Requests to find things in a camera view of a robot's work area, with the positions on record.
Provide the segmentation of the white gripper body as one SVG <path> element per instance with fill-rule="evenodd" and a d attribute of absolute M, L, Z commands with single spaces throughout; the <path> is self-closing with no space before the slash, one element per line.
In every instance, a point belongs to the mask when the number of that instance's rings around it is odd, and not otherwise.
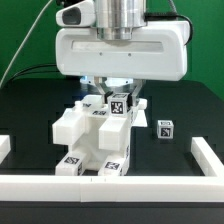
<path fill-rule="evenodd" d="M 187 72 L 188 23 L 147 15 L 145 0 L 82 0 L 56 22 L 64 75 L 177 81 Z"/>

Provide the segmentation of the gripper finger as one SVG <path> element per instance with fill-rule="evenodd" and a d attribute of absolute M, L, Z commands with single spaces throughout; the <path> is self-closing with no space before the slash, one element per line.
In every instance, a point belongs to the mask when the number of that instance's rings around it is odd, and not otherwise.
<path fill-rule="evenodd" d="M 133 91 L 131 93 L 132 105 L 137 106 L 139 102 L 139 93 L 144 86 L 143 80 L 134 80 L 133 81 Z"/>
<path fill-rule="evenodd" d="M 107 98 L 112 94 L 111 89 L 106 85 L 106 79 L 104 77 L 95 77 L 94 83 L 99 93 L 102 95 L 103 102 L 107 102 Z"/>

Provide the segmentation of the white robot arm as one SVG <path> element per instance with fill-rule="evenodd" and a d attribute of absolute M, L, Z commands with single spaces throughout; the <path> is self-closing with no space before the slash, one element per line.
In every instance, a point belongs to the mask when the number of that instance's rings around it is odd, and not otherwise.
<path fill-rule="evenodd" d="M 104 79 L 178 81 L 187 72 L 189 18 L 149 12 L 145 0 L 70 1 L 56 13 L 56 64 L 68 76 L 90 76 L 104 101 Z"/>

